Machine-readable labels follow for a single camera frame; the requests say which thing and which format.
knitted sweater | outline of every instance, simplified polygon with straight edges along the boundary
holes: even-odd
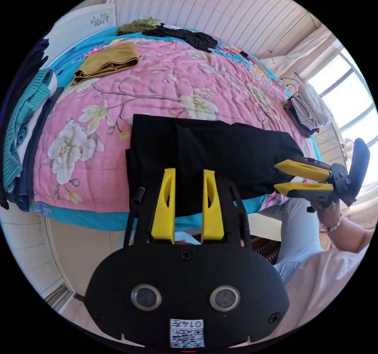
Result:
[[[40,69],[24,93],[18,100],[16,107],[9,120],[4,141],[3,154],[3,183],[4,189],[11,192],[14,181],[22,169],[22,164],[16,149],[16,139],[19,130],[23,129],[40,105],[50,95],[48,85],[53,71],[51,68]]]
[[[153,30],[154,28],[160,26],[160,21],[157,18],[141,18],[132,21],[131,23],[126,23],[117,28],[116,35],[133,34],[135,32],[142,32],[147,30]]]

pink floral quilt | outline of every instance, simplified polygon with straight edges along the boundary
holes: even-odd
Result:
[[[253,68],[178,41],[130,40],[141,60],[136,67],[69,86],[56,102],[35,157],[35,201],[129,211],[125,150],[134,114],[285,131],[305,156],[316,158],[311,140],[299,134],[282,108],[286,94]],[[277,198],[272,194],[270,203]]]

folded mustard towel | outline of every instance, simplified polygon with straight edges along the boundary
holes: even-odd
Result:
[[[77,85],[89,78],[132,68],[139,63],[137,49],[133,43],[122,43],[89,55],[74,73],[72,83]]]

person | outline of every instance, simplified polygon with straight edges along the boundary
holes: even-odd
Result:
[[[315,213],[308,213],[312,206]],[[300,327],[322,312],[352,277],[369,246],[375,230],[365,230],[340,212],[340,203],[328,208],[291,198],[260,214],[282,222],[281,248],[274,265],[289,297],[290,306],[274,332],[256,344],[276,338]],[[323,250],[319,222],[334,248]]]

olive green cloth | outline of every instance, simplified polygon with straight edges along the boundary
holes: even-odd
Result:
[[[122,43],[89,55],[74,73],[73,85],[83,80],[102,77],[132,68],[139,63],[133,43]]]
[[[137,19],[131,23],[126,23],[117,28],[116,35],[133,34],[135,32],[142,32],[153,30],[160,26],[160,21],[157,18],[149,17]]]

